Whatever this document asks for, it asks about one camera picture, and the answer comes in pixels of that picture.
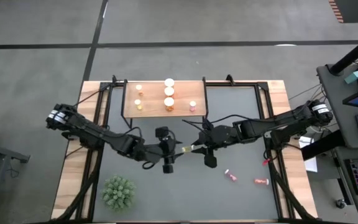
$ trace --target small pink item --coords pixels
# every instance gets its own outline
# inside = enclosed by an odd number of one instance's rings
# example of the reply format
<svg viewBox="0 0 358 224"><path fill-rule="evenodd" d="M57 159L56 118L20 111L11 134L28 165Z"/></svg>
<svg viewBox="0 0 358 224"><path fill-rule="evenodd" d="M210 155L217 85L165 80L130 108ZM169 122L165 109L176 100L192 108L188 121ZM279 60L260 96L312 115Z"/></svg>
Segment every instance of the small pink item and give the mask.
<svg viewBox="0 0 358 224"><path fill-rule="evenodd" d="M237 177L235 177L234 175L232 175L229 170L227 169L226 171L224 171L224 175L226 175L227 177L229 177L233 182L235 182L237 180Z"/></svg>
<svg viewBox="0 0 358 224"><path fill-rule="evenodd" d="M196 102L195 101L191 101L190 102L190 111L193 112L196 110Z"/></svg>
<svg viewBox="0 0 358 224"><path fill-rule="evenodd" d="M263 185L268 185L269 184L268 178L266 178L266 179L255 179L254 182L255 182L255 184L263 184Z"/></svg>

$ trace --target green plant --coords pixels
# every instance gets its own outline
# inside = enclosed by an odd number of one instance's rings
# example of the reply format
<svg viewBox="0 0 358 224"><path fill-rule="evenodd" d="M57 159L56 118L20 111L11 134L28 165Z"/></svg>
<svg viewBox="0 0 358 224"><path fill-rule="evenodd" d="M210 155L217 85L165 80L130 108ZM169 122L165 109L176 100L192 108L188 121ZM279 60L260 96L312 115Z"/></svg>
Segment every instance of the green plant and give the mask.
<svg viewBox="0 0 358 224"><path fill-rule="evenodd" d="M115 212L122 212L133 204L135 184L121 176L115 175L106 180L102 197L106 205Z"/></svg>

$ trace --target wooden tray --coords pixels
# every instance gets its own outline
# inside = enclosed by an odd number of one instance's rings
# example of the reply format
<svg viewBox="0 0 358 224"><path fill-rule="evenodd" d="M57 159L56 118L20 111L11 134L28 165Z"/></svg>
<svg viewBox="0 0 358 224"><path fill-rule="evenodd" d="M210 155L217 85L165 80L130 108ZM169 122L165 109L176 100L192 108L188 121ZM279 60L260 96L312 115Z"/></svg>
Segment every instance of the wooden tray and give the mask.
<svg viewBox="0 0 358 224"><path fill-rule="evenodd" d="M143 96L136 85L142 85ZM163 81L126 83L124 96L125 118L150 118L169 116L205 116L206 101L203 81L175 81L174 110L167 111L164 105L165 85ZM141 100L142 110L138 110L135 100ZM190 101L196 102L196 110L190 111Z"/></svg>

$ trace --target desk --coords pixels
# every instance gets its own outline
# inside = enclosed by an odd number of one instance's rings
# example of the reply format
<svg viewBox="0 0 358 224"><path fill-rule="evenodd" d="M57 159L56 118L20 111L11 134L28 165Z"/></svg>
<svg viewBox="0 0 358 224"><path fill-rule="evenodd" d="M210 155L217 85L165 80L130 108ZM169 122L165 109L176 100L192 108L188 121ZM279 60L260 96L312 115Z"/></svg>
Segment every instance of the desk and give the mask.
<svg viewBox="0 0 358 224"><path fill-rule="evenodd" d="M280 114L290 110L290 105L288 102L287 93L285 90L284 82L281 80L268 80L268 81L260 81L267 82L270 90L270 99L272 102L273 112L274 114ZM100 82L84 82L83 88L81 90L80 100L90 96L90 94L99 90ZM103 96L102 98L102 109L100 110L99 117L103 118L104 116L104 107L106 106L106 98L107 96ZM262 96L262 103L264 104L264 114L267 116L267 103L265 100L265 96ZM97 96L93 96L86 100L84 103L78 105L78 112L83 114L87 119L92 120L95 116L95 107L96 107ZM74 151L79 146L78 142L72 141L68 145L67 153ZM75 154L72 154L68 157L63 165L62 176L60 179L60 183L57 190L57 196L55 199L55 204L53 206L52 217L57 218L61 215L64 210L69 206L72 200L75 198L78 193L81 180L85 167L86 160L86 149L81 149ZM286 148L283 150L283 160L285 163L285 169L287 172L288 183L289 186L300 201L302 206L306 208L306 210L317 217L316 208L314 205L313 196L311 194L310 185L308 181L308 177L305 170L305 165L303 163L301 152L294 148ZM283 208L284 217L288 217L288 210L285 197L283 193L280 191L280 203ZM83 206L83 218L87 217L89 210L89 200L90 200L90 191L86 194L85 203Z"/></svg>
<svg viewBox="0 0 358 224"><path fill-rule="evenodd" d="M333 109L340 129L304 147L302 151L303 158L306 160L322 152L335 149L333 150L334 158L339 165L339 175L341 176L338 181L344 199L347 204L354 203L358 211L358 195L356 194L344 163L346 159L358 159L358 127L356 123L358 107L344 105L342 103L343 99L358 92L357 82L346 84L344 81L344 79L357 70L357 68L357 65L348 66L344 69L341 77L332 75L326 66L317 68L320 82L323 84L327 99Z"/></svg>

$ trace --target gray carpet floor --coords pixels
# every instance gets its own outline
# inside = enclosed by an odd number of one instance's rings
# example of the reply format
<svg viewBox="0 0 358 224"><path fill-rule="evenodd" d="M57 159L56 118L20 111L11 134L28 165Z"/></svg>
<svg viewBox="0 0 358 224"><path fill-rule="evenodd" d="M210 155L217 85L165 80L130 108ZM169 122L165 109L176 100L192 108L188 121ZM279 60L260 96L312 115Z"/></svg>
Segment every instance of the gray carpet floor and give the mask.
<svg viewBox="0 0 358 224"><path fill-rule="evenodd" d="M102 0L0 0L0 44L89 44ZM358 24L337 22L327 0L110 0L99 43L358 40ZM334 63L354 45L295 47L153 47L98 49L90 80L284 80L288 96L318 84L316 67ZM0 223L50 218L67 142L45 128L55 103L78 99L89 48L0 49L0 145L30 154L7 177ZM291 100L294 108L311 92ZM338 210L335 183L311 181L319 216L357 222Z"/></svg>

